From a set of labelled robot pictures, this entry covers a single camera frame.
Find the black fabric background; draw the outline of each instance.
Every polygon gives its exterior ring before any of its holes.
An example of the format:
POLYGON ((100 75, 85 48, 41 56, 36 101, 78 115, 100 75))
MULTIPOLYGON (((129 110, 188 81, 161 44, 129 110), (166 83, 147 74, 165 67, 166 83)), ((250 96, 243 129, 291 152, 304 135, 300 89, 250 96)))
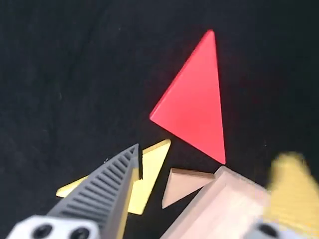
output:
POLYGON ((172 139, 143 216, 125 238, 159 238, 171 167, 220 165, 149 113, 207 29, 216 34, 227 166, 265 186, 281 151, 318 168, 317 10, 285 0, 0 2, 0 236, 45 214, 55 191, 140 143, 172 139))

